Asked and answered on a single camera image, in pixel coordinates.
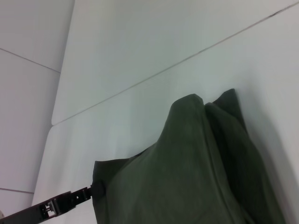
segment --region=white panel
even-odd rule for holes
[[[61,70],[74,0],[1,0],[0,48]]]
[[[296,0],[77,0],[52,124]]]
[[[89,186],[94,161],[127,158],[156,142],[176,99],[196,93],[210,102],[236,88],[283,211],[298,223],[298,39],[299,5],[52,127],[33,203]],[[95,223],[91,202],[59,221],[82,220]]]
[[[59,73],[0,50],[0,188],[34,192]]]
[[[1,190],[0,189],[0,210],[4,216],[10,216],[31,206],[33,194]]]

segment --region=white surface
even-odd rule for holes
[[[5,217],[31,206],[33,194],[0,189],[0,210]]]
[[[296,5],[52,127],[33,204],[89,186],[94,161],[130,157],[156,142],[176,99],[196,93],[209,102],[236,88],[283,211],[298,223],[298,40]],[[82,222],[96,223],[91,201],[55,220]]]
[[[0,50],[0,188],[34,192],[59,73]]]
[[[60,71],[74,0],[1,0],[0,48]]]
[[[77,0],[55,125],[296,0]]]

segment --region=gray line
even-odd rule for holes
[[[281,10],[279,10],[279,11],[277,11],[277,12],[275,12],[275,13],[269,15],[269,16],[267,16],[266,18],[264,18],[264,19],[262,19],[262,20],[260,20],[260,21],[258,21],[258,22],[256,22],[256,23],[254,23],[254,24],[252,24],[252,25],[250,25],[250,26],[248,26],[248,27],[246,27],[246,28],[244,28],[244,29],[242,29],[242,30],[240,30],[239,32],[237,32],[237,33],[235,33],[235,34],[233,34],[233,35],[231,35],[231,36],[229,36],[229,37],[223,39],[222,41],[219,41],[219,42],[213,44],[212,46],[207,47],[207,48],[205,48],[205,49],[203,49],[203,50],[201,50],[201,51],[195,53],[194,55],[191,55],[191,56],[185,58],[184,60],[175,63],[174,65],[172,65],[172,66],[170,66],[170,67],[168,67],[168,68],[166,68],[166,69],[164,69],[164,70],[162,70],[162,71],[160,71],[160,72],[158,72],[158,73],[156,73],[156,74],[154,74],[154,75],[152,75],[152,76],[146,78],[145,80],[142,80],[142,81],[140,81],[140,82],[138,82],[138,83],[136,83],[136,84],[134,84],[134,85],[132,85],[132,86],[126,88],[125,90],[122,90],[122,91],[116,93],[115,95],[113,95],[113,96],[111,96],[111,97],[108,97],[107,99],[104,99],[103,101],[100,101],[99,103],[97,103],[97,104],[95,104],[95,105],[93,105],[93,106],[90,106],[90,107],[88,107],[87,109],[84,109],[84,110],[82,110],[82,111],[80,111],[80,112],[78,112],[78,113],[76,113],[76,114],[70,116],[69,118],[66,118],[66,119],[64,119],[64,120],[62,120],[62,121],[60,121],[60,122],[58,122],[57,124],[59,124],[59,123],[61,123],[61,122],[64,122],[64,121],[66,121],[66,120],[68,120],[68,119],[70,119],[70,118],[72,118],[72,117],[74,117],[74,116],[76,116],[76,115],[78,115],[78,114],[80,114],[80,113],[83,113],[84,111],[87,111],[87,110],[89,110],[90,108],[92,108],[92,107],[94,107],[94,106],[97,106],[97,105],[99,105],[99,104],[105,102],[106,100],[109,100],[109,99],[111,99],[111,98],[113,98],[113,97],[115,97],[115,96],[117,96],[117,95],[123,93],[124,91],[127,91],[127,90],[129,90],[129,89],[131,89],[131,88],[133,88],[133,87],[139,85],[140,83],[143,83],[143,82],[145,82],[145,81],[147,81],[147,80],[149,80],[149,79],[151,79],[151,78],[153,78],[153,77],[155,77],[155,76],[157,76],[157,75],[159,75],[159,74],[161,74],[161,73],[163,73],[163,72],[165,72],[165,71],[167,71],[167,70],[169,70],[169,69],[171,69],[171,68],[173,68],[173,67],[175,67],[175,66],[177,66],[177,65],[179,65],[179,64],[181,64],[181,63],[183,63],[183,62],[189,60],[190,58],[193,58],[193,57],[199,55],[200,53],[202,53],[202,52],[204,52],[204,51],[206,51],[206,50],[209,50],[210,48],[213,48],[213,47],[217,46],[218,44],[221,44],[222,42],[225,42],[226,40],[228,40],[228,39],[230,39],[230,38],[232,38],[232,37],[234,37],[234,36],[236,36],[236,35],[238,35],[238,34],[244,32],[244,31],[246,31],[246,30],[248,30],[248,29],[250,29],[250,28],[252,28],[252,27],[254,27],[254,26],[256,26],[257,24],[259,24],[259,23],[261,23],[261,22],[264,22],[264,21],[268,20],[269,18],[271,18],[271,17],[273,17],[273,16],[275,16],[275,15],[280,14],[281,12],[283,12],[283,11],[285,11],[285,10],[287,10],[287,9],[289,9],[289,8],[291,8],[291,7],[295,6],[295,5],[297,5],[297,4],[299,4],[299,1],[296,2],[296,3],[294,3],[294,4],[292,4],[292,5],[290,5],[290,6],[288,6],[288,7],[283,8],[283,9],[281,9]]]
[[[7,191],[13,191],[13,192],[19,192],[19,193],[26,193],[33,195],[34,192],[28,192],[28,191],[22,191],[22,190],[12,190],[12,189],[6,189],[6,188],[0,188],[0,190],[7,190]]]
[[[55,72],[58,72],[58,73],[60,74],[60,71],[56,71],[56,70],[54,70],[54,69],[52,69],[52,68],[49,68],[49,67],[47,67],[47,66],[44,66],[44,65],[42,65],[42,64],[39,64],[39,63],[34,62],[34,61],[31,61],[31,60],[29,60],[29,59],[27,59],[27,58],[25,58],[25,57],[22,57],[22,56],[20,56],[20,55],[17,55],[17,54],[15,54],[15,53],[12,53],[12,52],[10,52],[10,51],[8,51],[8,50],[4,50],[4,49],[2,49],[2,48],[0,48],[0,50],[3,50],[3,51],[5,51],[5,52],[7,52],[7,53],[9,53],[9,54],[12,54],[12,55],[15,55],[15,56],[17,56],[17,57],[23,58],[23,59],[25,59],[25,60],[27,60],[27,61],[30,61],[30,62],[34,63],[34,64],[38,64],[38,65],[40,65],[40,66],[43,66],[43,67],[45,67],[45,68],[47,68],[47,69],[50,69],[50,70],[55,71]]]

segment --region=green cloth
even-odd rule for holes
[[[95,162],[99,224],[284,224],[234,90],[171,106],[157,143],[130,159]]]

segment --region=dark green bag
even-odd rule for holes
[[[203,105],[177,100],[157,143],[130,159],[96,162],[99,224],[284,224],[234,90]]]

